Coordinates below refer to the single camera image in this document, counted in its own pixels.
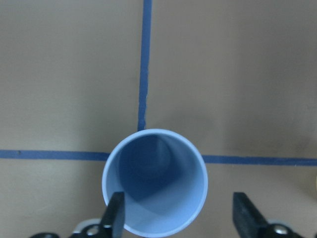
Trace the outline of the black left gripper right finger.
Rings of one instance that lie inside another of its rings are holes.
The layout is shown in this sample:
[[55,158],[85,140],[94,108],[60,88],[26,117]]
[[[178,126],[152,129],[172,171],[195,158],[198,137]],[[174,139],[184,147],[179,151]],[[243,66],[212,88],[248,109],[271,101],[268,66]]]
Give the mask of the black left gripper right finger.
[[269,223],[243,192],[233,193],[233,224],[241,238],[270,238]]

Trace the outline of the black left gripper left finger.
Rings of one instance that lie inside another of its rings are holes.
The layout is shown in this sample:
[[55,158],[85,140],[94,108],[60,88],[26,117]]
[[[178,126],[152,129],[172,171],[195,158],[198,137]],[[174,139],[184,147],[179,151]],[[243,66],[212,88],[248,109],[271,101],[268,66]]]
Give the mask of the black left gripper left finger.
[[120,238],[124,228],[124,192],[115,192],[99,224],[100,238]]

